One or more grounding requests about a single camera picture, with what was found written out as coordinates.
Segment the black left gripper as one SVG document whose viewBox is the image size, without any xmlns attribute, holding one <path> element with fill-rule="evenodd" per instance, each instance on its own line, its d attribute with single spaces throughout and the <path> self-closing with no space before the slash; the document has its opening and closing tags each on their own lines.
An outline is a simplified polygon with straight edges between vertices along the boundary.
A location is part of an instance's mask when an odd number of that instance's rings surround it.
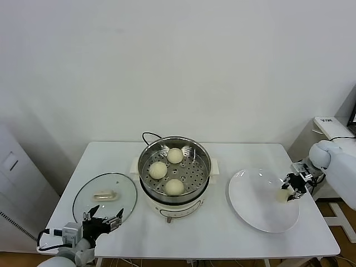
<svg viewBox="0 0 356 267">
<path fill-rule="evenodd" d="M 95 217 L 95 213 L 99 209 L 99 205 L 92 207 L 88 212 L 83 213 L 83 238 L 89 242 L 95 242 L 101 234 L 108 234 L 114 231 L 122 224 L 124 208 L 122 208 L 115 216 L 103 219 Z"/>
</svg>

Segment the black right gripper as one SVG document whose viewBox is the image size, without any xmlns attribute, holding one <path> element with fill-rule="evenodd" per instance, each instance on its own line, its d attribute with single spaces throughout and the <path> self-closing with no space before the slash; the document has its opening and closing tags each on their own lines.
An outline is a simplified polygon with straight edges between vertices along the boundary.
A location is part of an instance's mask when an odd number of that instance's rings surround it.
<svg viewBox="0 0 356 267">
<path fill-rule="evenodd" d="M 287 189 L 289 185 L 294 190 L 294 192 L 289 196 L 289 201 L 299 199 L 306 193 L 306 181 L 300 175 L 288 173 L 283 180 L 281 189 Z"/>
</svg>

